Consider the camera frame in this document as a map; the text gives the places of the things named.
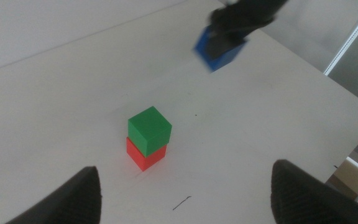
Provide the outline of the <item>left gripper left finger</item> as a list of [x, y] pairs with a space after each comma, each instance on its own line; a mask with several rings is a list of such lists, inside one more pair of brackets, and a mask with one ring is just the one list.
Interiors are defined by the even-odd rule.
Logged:
[[99, 224], [101, 206], [98, 170], [89, 166], [9, 223]]

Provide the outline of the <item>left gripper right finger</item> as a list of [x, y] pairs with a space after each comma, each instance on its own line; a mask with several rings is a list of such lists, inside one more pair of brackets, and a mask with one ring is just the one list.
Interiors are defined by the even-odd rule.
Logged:
[[285, 159], [272, 167], [270, 204], [280, 224], [358, 224], [358, 203]]

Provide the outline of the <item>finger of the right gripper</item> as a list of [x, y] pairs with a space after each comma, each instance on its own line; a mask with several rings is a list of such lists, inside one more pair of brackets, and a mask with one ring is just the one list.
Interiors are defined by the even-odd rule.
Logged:
[[245, 38], [237, 34], [208, 34], [205, 52], [211, 59], [216, 59], [226, 52], [246, 43]]

